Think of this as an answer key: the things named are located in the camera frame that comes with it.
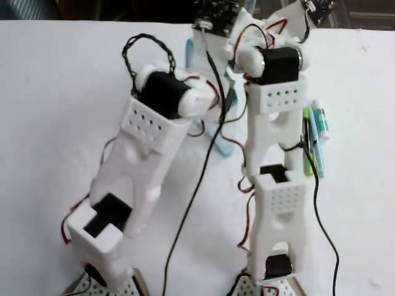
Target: red wire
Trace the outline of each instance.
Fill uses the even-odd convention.
[[[243,249],[243,250],[245,250],[245,251],[247,251],[247,252],[249,252],[249,250],[244,246],[244,244],[245,244],[246,241],[247,241],[247,238],[248,238],[248,235],[249,235],[249,227],[250,227],[249,203],[250,203],[250,201],[251,201],[251,199],[252,199],[252,197],[253,197],[254,195],[255,195],[255,192],[252,193],[251,196],[248,198],[247,206],[246,206],[246,214],[247,214],[246,230],[244,231],[243,239],[241,240],[241,242],[239,242],[239,243],[237,244],[237,247],[238,247],[238,248],[241,248],[241,249]]]
[[[188,134],[189,137],[197,138],[202,136],[206,132],[206,125],[204,124],[203,120],[201,122],[202,122],[202,131],[199,134]]]
[[[268,34],[269,34],[270,39],[272,40],[272,46],[274,48],[276,46],[276,38],[269,32],[268,32]]]
[[[280,295],[280,290],[277,287],[272,287],[272,286],[264,286],[265,289],[273,289],[274,291],[276,291],[276,296]]]
[[[240,142],[238,142],[238,141],[236,141],[236,140],[234,140],[234,139],[230,139],[230,138],[228,138],[228,137],[225,137],[225,136],[223,135],[223,133],[222,133],[222,130],[221,130],[221,137],[222,137],[224,140],[226,140],[226,141],[228,141],[228,142],[232,142],[232,143],[234,143],[234,144],[236,144],[237,146],[240,147],[241,152],[243,153],[243,166],[245,167],[245,166],[246,166],[246,151],[244,150],[244,146],[243,146]]]
[[[238,183],[237,183],[237,188],[242,192],[242,193],[250,193],[251,191],[253,191],[254,190],[254,185],[251,185],[250,187],[248,187],[248,188],[245,188],[245,189],[243,189],[243,188],[241,188],[241,183],[243,182],[243,180],[245,179],[245,177],[242,177],[241,179],[240,179],[240,181],[238,181]]]
[[[186,78],[183,80],[183,82],[187,82],[188,80],[191,80],[191,79],[200,79],[200,76],[197,76],[197,75],[188,76],[188,77],[186,77]],[[212,106],[210,107],[209,110],[211,110],[211,109],[213,109],[213,108],[219,103],[220,94],[219,94],[219,92],[217,91],[217,88],[215,88],[215,85],[214,85],[211,81],[206,80],[206,83],[212,88],[212,90],[213,90],[214,93],[215,93],[215,97],[217,98],[217,100],[215,101],[215,103],[212,104]]]
[[[287,20],[286,18],[281,18],[281,19],[279,19],[277,22],[272,23],[271,25],[267,26],[265,30],[269,30],[269,29],[271,29],[271,28],[273,28],[273,27],[275,27],[275,26],[277,26],[277,25],[279,25],[279,24],[281,24],[281,23],[282,23],[283,25],[281,26],[280,30],[278,31],[278,34],[281,35],[281,33],[283,32],[283,30],[285,29],[285,26],[286,26],[287,23],[288,23],[288,20]]]
[[[236,52],[237,52],[237,48],[239,47],[239,44],[240,44],[240,42],[241,42],[241,37],[243,37],[244,32],[245,32],[248,28],[250,28],[250,27],[256,27],[257,29],[260,30],[260,32],[264,35],[264,38],[265,38],[265,41],[266,41],[266,45],[267,45],[267,47],[268,47],[268,42],[267,42],[267,37],[266,37],[265,32],[264,32],[264,31],[262,30],[262,28],[261,28],[260,26],[258,26],[256,23],[250,23],[248,26],[246,26],[246,27],[240,32],[240,35],[238,36],[238,38],[237,38],[237,40],[236,40],[235,48],[234,48],[234,50],[233,50],[233,57],[234,57],[234,59],[236,58]]]
[[[87,194],[83,199],[81,199],[81,200],[80,200],[79,202],[77,202],[74,206],[72,206],[72,207],[70,208],[70,212],[69,212],[69,213],[63,218],[63,220],[62,220],[62,224],[60,225],[60,234],[62,235],[63,241],[64,241],[64,243],[65,243],[66,245],[68,245],[68,244],[71,242],[71,239],[69,239],[69,238],[66,236],[66,232],[64,231],[64,224],[65,224],[67,218],[68,218],[68,217],[75,211],[75,209],[78,208],[78,207],[82,204],[82,202],[83,202],[84,200],[86,200],[88,197],[89,197],[89,194]]]

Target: white table surface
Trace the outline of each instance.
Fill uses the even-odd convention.
[[[117,132],[130,92],[120,53],[140,32],[162,39],[183,64],[188,25],[0,22],[2,294],[58,295],[80,275],[60,221],[86,194],[101,149]],[[318,207],[341,255],[338,295],[392,295],[395,33],[315,30],[308,45],[309,97],[325,101],[332,134]],[[164,59],[160,54],[142,41],[131,60],[138,67]],[[245,123],[238,123],[242,140]],[[127,260],[153,296],[207,146],[204,138],[183,143],[148,227],[126,242]],[[225,295],[245,266],[236,248],[247,200],[236,190],[240,163],[240,153],[213,154],[170,265],[167,295]],[[298,279],[308,295],[326,296],[335,256],[315,220],[309,185],[306,271]]]

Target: pen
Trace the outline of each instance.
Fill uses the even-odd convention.
[[[315,124],[317,125],[318,136],[322,144],[324,144],[325,142],[327,142],[327,140],[329,140],[330,134],[329,134],[328,122],[326,120],[325,110],[323,109],[321,102],[319,100],[313,101],[313,112],[314,112]]]
[[[310,141],[310,123],[309,123],[309,108],[303,108],[303,139],[304,144],[307,147],[309,155],[312,156],[312,145]],[[311,177],[313,175],[313,169],[310,165],[309,159],[303,154],[303,165],[304,174],[306,177]]]
[[[314,112],[312,107],[309,107],[309,117],[310,117],[310,136],[311,136],[311,141],[312,141],[312,146],[314,150],[314,156],[315,156],[315,166],[317,169],[317,173],[320,178],[324,177],[324,163],[323,163],[323,157],[322,157],[322,151],[321,151],[321,146],[320,146],[320,141],[318,140],[318,130],[317,130],[317,125],[314,120]]]

